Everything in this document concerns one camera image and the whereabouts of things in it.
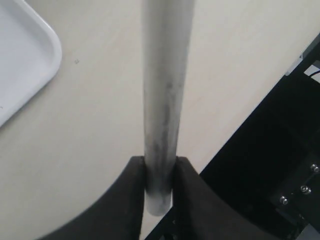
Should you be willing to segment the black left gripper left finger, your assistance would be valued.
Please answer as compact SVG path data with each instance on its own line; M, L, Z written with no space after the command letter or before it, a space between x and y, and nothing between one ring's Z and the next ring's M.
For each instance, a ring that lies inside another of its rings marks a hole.
M44 240L138 240L144 212L146 165L133 156L112 186L88 209Z

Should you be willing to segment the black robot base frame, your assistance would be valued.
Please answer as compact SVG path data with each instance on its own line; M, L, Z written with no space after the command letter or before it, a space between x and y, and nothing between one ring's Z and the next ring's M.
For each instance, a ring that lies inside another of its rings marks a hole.
M320 237L320 39L198 173L274 240ZM147 236L181 240L174 206Z

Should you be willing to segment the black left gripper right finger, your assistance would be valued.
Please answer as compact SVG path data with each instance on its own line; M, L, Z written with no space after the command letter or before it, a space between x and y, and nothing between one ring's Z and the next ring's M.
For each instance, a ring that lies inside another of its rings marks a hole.
M186 157L177 157L173 206L182 240L273 240L220 199Z

